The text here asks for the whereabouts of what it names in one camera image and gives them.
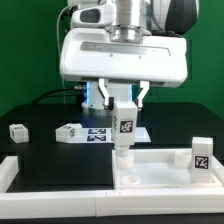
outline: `green backdrop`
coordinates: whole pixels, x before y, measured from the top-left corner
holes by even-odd
[[[0,116],[61,87],[56,20],[65,0],[0,1]],[[224,118],[224,1],[201,0],[188,40],[188,80],[158,88],[162,102],[198,102]],[[145,102],[159,102],[152,88]]]

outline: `black table surface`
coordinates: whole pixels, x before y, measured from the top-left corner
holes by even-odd
[[[9,125],[22,123],[30,141],[15,144]],[[19,173],[7,192],[113,189],[113,144],[57,143],[55,129],[67,123],[84,128],[111,127],[111,117],[81,113],[74,104],[21,105],[0,118],[0,162],[17,155]],[[193,137],[212,137],[214,155],[224,160],[224,121],[196,103],[150,103],[138,115],[151,143],[131,148],[187,148]],[[222,223],[224,214],[117,216],[66,219],[0,220],[2,223]]]

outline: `white platform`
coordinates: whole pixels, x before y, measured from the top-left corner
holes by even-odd
[[[111,128],[81,128],[79,135],[69,139],[66,143],[112,143],[111,133]],[[151,142],[144,127],[136,128],[135,142]]]
[[[129,173],[116,170],[113,159],[120,190],[1,193],[0,219],[224,212],[224,167],[213,157],[212,183],[191,183],[186,169],[173,167],[181,150],[191,149],[136,150],[137,170]],[[130,174],[142,184],[122,185],[123,175]]]
[[[211,183],[191,181],[191,169],[178,168],[175,165],[175,153],[192,152],[191,149],[152,149],[132,150],[134,153],[134,167],[129,170],[117,168],[115,151],[113,151],[114,186],[122,189],[155,189],[155,188],[204,188],[223,187],[224,179],[219,180],[212,173]],[[213,169],[217,163],[213,157]]]

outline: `white cube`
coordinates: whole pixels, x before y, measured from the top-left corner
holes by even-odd
[[[74,136],[79,135],[82,128],[81,124],[66,124],[55,130],[57,142],[68,142]]]
[[[134,102],[115,102],[112,121],[112,138],[115,145],[130,146],[135,142],[138,109]]]
[[[194,137],[192,141],[192,182],[212,182],[213,139]]]
[[[12,124],[9,126],[10,137],[15,143],[29,142],[28,129],[22,124]]]

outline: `cable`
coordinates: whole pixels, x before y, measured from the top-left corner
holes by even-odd
[[[158,29],[159,29],[160,31],[166,31],[165,29],[163,29],[163,28],[159,25],[159,23],[158,23],[158,21],[157,21],[157,19],[156,19],[156,17],[155,17],[155,13],[154,13],[154,0],[151,1],[151,7],[152,7],[152,20],[153,20],[153,22],[155,23],[155,25],[158,27]]]
[[[163,29],[159,22],[156,19],[155,16],[155,12],[154,12],[154,0],[151,1],[151,7],[152,7],[152,21],[155,23],[155,25],[157,26],[157,28],[159,29],[159,31],[155,31],[154,34],[159,34],[161,36],[163,35],[167,35],[167,36],[171,36],[171,37],[179,37],[179,38],[184,38],[183,36],[176,34],[174,31],[166,31],[165,29]]]
[[[46,98],[47,96],[49,96],[51,94],[59,93],[59,92],[65,92],[65,91],[75,91],[75,89],[74,88],[63,88],[63,89],[51,90],[47,93],[42,94],[37,99],[33,100],[30,104],[37,104],[40,100],[42,100],[43,98]]]
[[[60,43],[60,21],[61,21],[61,17],[62,15],[64,14],[64,12],[66,10],[68,10],[69,8],[72,8],[72,7],[76,7],[78,6],[77,4],[74,4],[74,5],[71,5],[71,6],[66,6],[65,8],[63,8],[58,16],[58,19],[57,19],[57,25],[56,25],[56,36],[57,36],[57,47],[58,47],[58,58],[59,58],[59,61],[60,61],[60,58],[61,58],[61,43]],[[61,83],[62,83],[62,88],[65,88],[65,81],[63,78],[61,78]]]
[[[162,100],[161,100],[161,97],[160,97],[159,90],[158,90],[157,87],[156,87],[155,89],[156,89],[157,96],[158,96],[158,98],[159,98],[159,102],[162,103]]]
[[[68,10],[69,8],[72,8],[72,7],[77,7],[78,5],[77,4],[74,4],[74,5],[70,5],[70,6],[66,6],[65,8],[63,8],[58,16],[58,19],[57,19],[57,26],[56,26],[56,32],[57,32],[57,46],[58,46],[58,57],[59,59],[61,58],[61,43],[60,43],[60,21],[61,21],[61,17],[62,15],[64,14],[64,12],[66,10]]]

